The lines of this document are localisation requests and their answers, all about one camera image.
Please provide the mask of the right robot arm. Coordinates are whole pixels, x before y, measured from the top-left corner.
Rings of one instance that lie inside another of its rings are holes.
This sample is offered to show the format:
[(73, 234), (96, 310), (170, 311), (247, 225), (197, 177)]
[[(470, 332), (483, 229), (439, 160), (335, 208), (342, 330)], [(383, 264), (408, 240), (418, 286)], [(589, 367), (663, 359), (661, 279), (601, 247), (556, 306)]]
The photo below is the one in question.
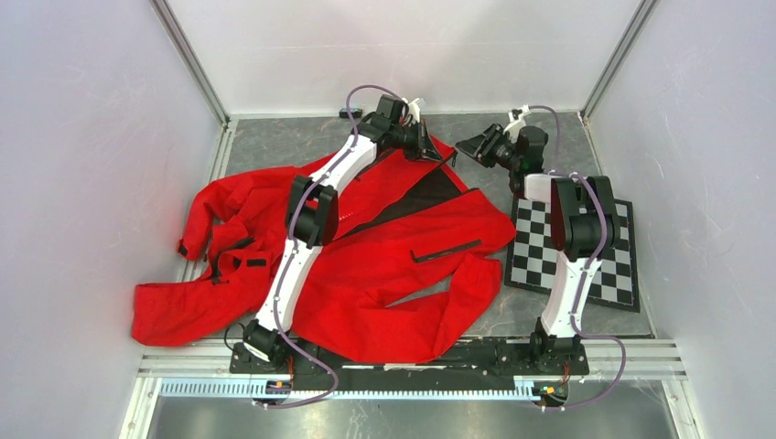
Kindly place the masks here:
[(541, 202), (549, 210), (550, 239), (556, 263), (550, 298), (527, 348), (527, 359), (541, 373), (551, 373), (581, 355), (581, 316), (604, 252), (620, 237), (620, 221), (607, 176), (563, 175), (544, 168), (549, 135), (525, 126), (510, 135), (494, 123), (455, 147), (484, 167), (509, 173), (511, 191)]

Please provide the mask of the red jacket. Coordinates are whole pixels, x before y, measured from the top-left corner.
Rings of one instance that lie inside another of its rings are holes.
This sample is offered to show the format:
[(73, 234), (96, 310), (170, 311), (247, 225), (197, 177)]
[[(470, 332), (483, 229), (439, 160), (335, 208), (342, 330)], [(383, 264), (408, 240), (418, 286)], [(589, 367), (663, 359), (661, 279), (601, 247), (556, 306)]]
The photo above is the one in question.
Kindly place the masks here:
[[(258, 311), (279, 273), (292, 182), (327, 164), (257, 169), (203, 188), (178, 251), (209, 265), (189, 282), (139, 284), (131, 337), (179, 347)], [(292, 330), (358, 362), (436, 359), (499, 293), (495, 252), (515, 234), (446, 161), (381, 152), (340, 195), (337, 233), (312, 264)]]

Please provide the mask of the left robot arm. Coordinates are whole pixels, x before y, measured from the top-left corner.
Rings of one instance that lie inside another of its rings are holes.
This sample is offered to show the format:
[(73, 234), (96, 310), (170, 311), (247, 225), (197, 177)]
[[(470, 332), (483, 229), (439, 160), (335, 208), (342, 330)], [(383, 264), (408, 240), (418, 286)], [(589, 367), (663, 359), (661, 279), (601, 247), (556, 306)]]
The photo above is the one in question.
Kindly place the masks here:
[(286, 241), (267, 298), (244, 329), (242, 346), (265, 372), (284, 367), (291, 350), (288, 330), (307, 276), (336, 235), (339, 197), (379, 153), (400, 149), (414, 161), (440, 161), (421, 118), (423, 100), (384, 94), (375, 111), (351, 130), (344, 145), (309, 176), (295, 177), (286, 211)]

